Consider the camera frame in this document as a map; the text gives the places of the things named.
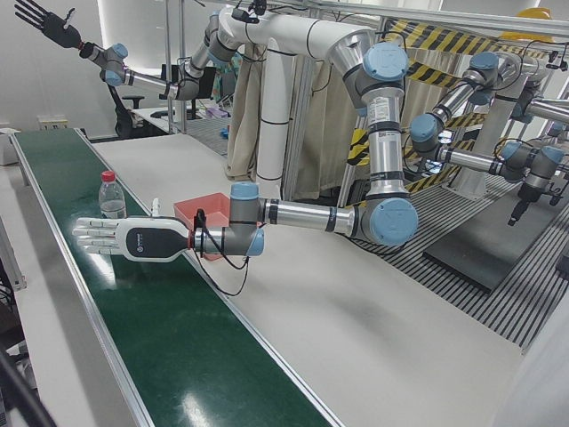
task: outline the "wall outlet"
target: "wall outlet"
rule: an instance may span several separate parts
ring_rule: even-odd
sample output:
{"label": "wall outlet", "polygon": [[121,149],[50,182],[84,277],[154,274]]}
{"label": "wall outlet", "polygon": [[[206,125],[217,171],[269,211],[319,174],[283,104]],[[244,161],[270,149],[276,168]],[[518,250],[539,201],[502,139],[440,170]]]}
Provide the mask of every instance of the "wall outlet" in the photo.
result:
{"label": "wall outlet", "polygon": [[39,124],[40,131],[68,128],[68,120],[65,116],[38,116],[37,122]]}

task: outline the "office chair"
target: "office chair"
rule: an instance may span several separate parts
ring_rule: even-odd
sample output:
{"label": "office chair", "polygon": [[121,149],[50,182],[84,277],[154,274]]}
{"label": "office chair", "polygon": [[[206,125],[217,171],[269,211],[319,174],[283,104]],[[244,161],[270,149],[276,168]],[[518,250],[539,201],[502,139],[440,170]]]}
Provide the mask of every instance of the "office chair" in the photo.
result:
{"label": "office chair", "polygon": [[[129,140],[132,138],[144,138],[145,136],[151,136],[148,124],[145,123],[142,127],[138,127],[132,121],[131,112],[124,106],[116,88],[111,85],[107,85],[107,87],[110,92],[110,96],[113,98],[113,102],[115,103],[115,132],[118,135],[118,138],[121,140]],[[140,100],[143,100],[144,97],[139,95],[130,95],[124,96],[123,99],[132,101],[134,109],[137,109],[140,106]]]}

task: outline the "blue joint cap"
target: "blue joint cap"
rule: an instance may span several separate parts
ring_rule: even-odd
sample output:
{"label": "blue joint cap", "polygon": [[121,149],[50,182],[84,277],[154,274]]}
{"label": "blue joint cap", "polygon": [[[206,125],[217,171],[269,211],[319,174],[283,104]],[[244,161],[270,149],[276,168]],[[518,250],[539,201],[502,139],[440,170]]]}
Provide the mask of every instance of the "blue joint cap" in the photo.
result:
{"label": "blue joint cap", "polygon": [[546,145],[545,147],[541,147],[541,152],[553,163],[560,164],[561,160],[563,160],[563,156],[565,155],[562,149],[557,149],[555,147],[551,147]]}
{"label": "blue joint cap", "polygon": [[230,196],[234,200],[254,200],[259,198],[259,186],[254,182],[236,182]]}
{"label": "blue joint cap", "polygon": [[504,145],[504,148],[501,149],[501,153],[500,156],[504,159],[504,160],[508,160],[510,157],[512,157],[516,151],[522,146],[521,142],[517,142],[517,141],[508,141],[506,142],[506,145]]}
{"label": "blue joint cap", "polygon": [[553,122],[549,129],[548,136],[559,136],[565,129],[565,125],[560,122]]}
{"label": "blue joint cap", "polygon": [[126,49],[126,46],[122,43],[113,44],[113,51],[115,51],[122,60],[128,56],[128,49]]}
{"label": "blue joint cap", "polygon": [[408,69],[407,53],[394,43],[375,44],[365,53],[365,73],[380,82],[398,82]]}
{"label": "blue joint cap", "polygon": [[227,62],[224,60],[220,60],[217,56],[215,56],[210,51],[207,51],[207,57],[212,60],[213,64],[217,65],[218,67],[223,67]]}
{"label": "blue joint cap", "polygon": [[387,246],[402,245],[413,237],[419,216],[405,198],[387,198],[375,206],[370,216],[370,229],[376,242]]}
{"label": "blue joint cap", "polygon": [[425,142],[438,135],[438,122],[430,114],[421,114],[411,121],[409,134],[413,142]]}
{"label": "blue joint cap", "polygon": [[252,238],[251,245],[247,249],[246,256],[259,256],[263,253],[265,248],[265,230],[257,229],[255,236]]}
{"label": "blue joint cap", "polygon": [[492,52],[482,52],[470,59],[470,66],[477,69],[498,68],[498,56]]}
{"label": "blue joint cap", "polygon": [[476,91],[472,93],[469,101],[474,105],[486,105],[492,100],[492,91]]}
{"label": "blue joint cap", "polygon": [[105,71],[105,83],[110,86],[120,86],[123,79],[115,71]]}
{"label": "blue joint cap", "polygon": [[553,125],[551,125],[551,129],[555,129],[556,131],[563,132],[563,130],[565,129],[565,124],[563,124],[561,122],[553,122]]}
{"label": "blue joint cap", "polygon": [[521,117],[523,114],[522,111],[522,106],[519,105],[518,103],[516,103],[516,105],[514,105],[514,109],[512,109],[512,117]]}

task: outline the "metal grating floor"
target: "metal grating floor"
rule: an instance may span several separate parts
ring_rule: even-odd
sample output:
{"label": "metal grating floor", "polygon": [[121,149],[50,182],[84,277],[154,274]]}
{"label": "metal grating floor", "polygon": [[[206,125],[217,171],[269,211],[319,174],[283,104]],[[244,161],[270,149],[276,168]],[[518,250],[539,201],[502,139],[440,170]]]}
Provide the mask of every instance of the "metal grating floor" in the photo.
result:
{"label": "metal grating floor", "polygon": [[[467,200],[440,186],[412,195],[411,200],[421,218],[419,230],[403,251],[382,258],[494,332],[526,349],[567,290],[568,282],[558,276],[555,264],[569,240],[569,206],[553,220],[491,294],[485,294],[421,255],[431,243],[490,205],[512,185],[500,177],[487,176],[486,187],[488,197],[478,201]],[[374,254],[389,253],[384,246],[353,243]]]}

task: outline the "metal frame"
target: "metal frame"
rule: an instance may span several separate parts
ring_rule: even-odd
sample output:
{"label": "metal frame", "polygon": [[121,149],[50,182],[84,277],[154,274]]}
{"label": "metal frame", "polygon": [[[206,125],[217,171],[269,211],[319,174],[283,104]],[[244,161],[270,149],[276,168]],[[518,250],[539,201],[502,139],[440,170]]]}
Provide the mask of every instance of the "metal frame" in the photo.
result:
{"label": "metal frame", "polygon": [[[80,130],[75,130],[77,135],[81,140],[89,147],[93,154],[103,163],[108,165],[107,161],[92,147],[92,144],[85,138]],[[142,400],[136,385],[132,380],[126,365],[123,362],[122,357],[115,346],[115,343],[110,335],[107,326],[105,325],[104,319],[102,318],[97,304],[93,300],[89,288],[86,285],[81,272],[76,265],[73,256],[68,248],[67,243],[61,230],[53,217],[52,211],[45,200],[44,194],[42,193],[36,177],[29,166],[27,159],[25,158],[23,151],[19,143],[17,142],[17,137],[15,134],[11,136],[14,148],[16,148],[16,153],[22,165],[23,171],[27,175],[30,185],[32,186],[34,192],[36,193],[37,199],[40,206],[45,214],[45,217],[49,223],[50,229],[57,241],[58,247],[61,250],[63,258],[68,265],[69,271],[76,283],[77,292],[81,298],[87,317],[90,320],[92,327],[99,339],[100,345],[107,357],[108,363],[113,371],[113,375],[116,378],[118,386],[123,393],[124,399],[131,410],[134,421],[140,427],[154,427],[154,422],[150,417],[144,401]],[[124,190],[127,191],[131,197],[140,205],[142,210],[147,214],[151,215],[150,210],[143,204],[143,202],[134,194],[134,192],[126,185],[122,180],[118,179],[120,184],[123,186]],[[316,410],[322,415],[322,417],[333,427],[344,427],[341,420],[332,412],[332,410],[316,395],[316,393],[304,382],[304,380],[294,371],[294,369],[285,361],[285,359],[276,351],[276,349],[262,336],[255,326],[249,322],[247,317],[233,304],[233,302],[225,295],[221,294],[217,289],[215,289],[212,281],[204,274],[202,269],[199,267],[196,260],[194,260],[189,252],[183,254],[183,256],[188,260],[189,264],[198,272],[202,279],[209,285],[209,287],[221,298],[225,305],[231,310],[231,312],[239,319],[239,321],[245,326],[247,331],[253,336],[255,341],[265,350],[268,355],[275,361],[275,363],[283,370],[283,372],[291,379],[291,381],[298,387],[301,393],[309,400],[309,402],[316,408]]]}
{"label": "metal frame", "polygon": [[[166,43],[166,80],[169,82],[172,81],[172,54],[170,52],[170,0],[164,0],[164,32],[165,32],[165,39],[164,42]],[[172,98],[168,97],[168,133],[176,133],[175,132],[175,123],[174,123],[174,112],[173,112],[173,100]]]}
{"label": "metal frame", "polygon": [[[310,9],[310,18],[321,18],[322,12]],[[283,200],[293,200],[296,182],[299,176],[301,152],[304,146],[304,134],[306,132],[310,98],[312,94],[312,75],[316,62],[309,56],[302,58],[301,72],[299,74],[299,86],[294,102],[295,119],[289,128],[288,141],[286,142],[286,154],[284,158],[284,177],[282,181]]]}
{"label": "metal frame", "polygon": [[[178,0],[178,14],[180,15],[180,57],[181,58],[185,58],[186,57],[186,13],[185,13],[185,9],[186,9],[186,2],[185,0]],[[186,111],[187,108],[187,103],[185,101],[180,101],[178,103],[178,107],[179,107],[179,116],[180,116],[180,122],[181,122],[181,127],[180,130],[182,133],[188,133],[188,120],[187,120],[187,114],[188,112]]]}
{"label": "metal frame", "polygon": [[425,11],[419,9],[405,9],[402,7],[316,0],[305,0],[301,2],[283,0],[279,1],[279,3],[335,12],[360,13],[404,20],[417,20],[433,25],[454,25],[467,28],[516,31],[569,38],[569,26],[567,26],[567,22],[563,20],[536,20],[534,18],[504,17],[499,15],[485,15],[482,13]]}
{"label": "metal frame", "polygon": [[[83,141],[86,141],[85,137],[81,134],[80,131],[77,131],[76,129],[76,132]],[[134,385],[134,381],[132,380],[128,369],[126,369],[126,365],[124,364],[123,359],[120,357],[118,348],[115,346],[115,342],[111,338],[110,332],[107,329],[107,325],[105,325],[105,321],[103,320],[103,317],[97,308],[97,304],[89,292],[89,288],[87,287],[87,284],[81,275],[79,267],[77,266],[75,260],[73,259],[73,256],[71,255],[71,252],[69,251],[68,245],[65,242],[65,238],[61,234],[61,230],[55,221],[55,218],[53,217],[47,200],[45,200],[44,193],[42,193],[42,190],[37,183],[34,172],[32,171],[28,160],[24,156],[20,144],[18,143],[18,139],[14,135],[10,138],[12,140],[14,148],[16,149],[22,170],[26,174],[26,177],[28,178],[29,184],[34,190],[34,193],[36,193],[37,201],[39,202],[42,211],[44,211],[45,219],[47,220],[50,229],[52,230],[55,241],[57,242],[57,245],[61,250],[61,254],[63,255],[63,259],[68,265],[69,272],[71,273],[71,276],[76,283],[76,289],[85,308],[85,312],[87,313],[87,317],[91,322],[97,338],[99,339],[100,346],[103,349],[105,356],[107,357],[108,364],[110,365],[113,375],[116,378],[119,389],[123,393],[124,399],[131,411],[132,417],[139,426],[154,427],[154,422],[152,421],[152,418],[150,417],[150,414],[146,409],[144,402],[142,401],[142,397]]]}
{"label": "metal frame", "polygon": [[16,262],[16,256],[14,255],[14,250],[10,244],[8,233],[6,233],[6,228],[2,223],[2,218],[0,218],[0,260],[2,261],[4,271],[6,272],[6,276],[8,276],[14,291],[20,291],[21,289],[28,287],[26,279],[21,274],[20,267]]}

